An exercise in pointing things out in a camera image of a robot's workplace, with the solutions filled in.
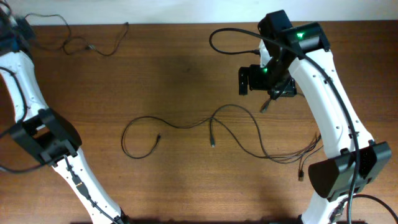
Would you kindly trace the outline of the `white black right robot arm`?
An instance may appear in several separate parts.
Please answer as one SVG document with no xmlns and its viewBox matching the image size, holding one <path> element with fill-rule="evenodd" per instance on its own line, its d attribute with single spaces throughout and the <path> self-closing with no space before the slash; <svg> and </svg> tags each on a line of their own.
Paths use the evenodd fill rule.
<svg viewBox="0 0 398 224">
<path fill-rule="evenodd" d="M 308 168 L 314 189 L 298 223 L 337 223 L 354 198 L 389 162 L 386 142 L 375 142 L 340 82 L 330 43 L 320 24 L 293 26 L 285 11 L 269 13 L 257 25 L 258 65 L 239 69 L 239 94 L 264 90 L 272 100 L 294 95 L 299 86 L 317 122 L 326 159 Z"/>
</svg>

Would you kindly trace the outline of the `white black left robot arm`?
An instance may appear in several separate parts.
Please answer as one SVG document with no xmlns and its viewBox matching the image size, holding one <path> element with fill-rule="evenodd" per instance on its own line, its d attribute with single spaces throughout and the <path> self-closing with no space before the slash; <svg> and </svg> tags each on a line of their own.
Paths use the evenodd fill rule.
<svg viewBox="0 0 398 224">
<path fill-rule="evenodd" d="M 93 223 L 128 223 L 90 169 L 74 126 L 45 102 L 35 76 L 29 41 L 34 32 L 25 17 L 1 2 L 1 79 L 14 108 L 15 123 L 2 132 L 33 157 L 51 167 L 72 188 Z"/>
</svg>

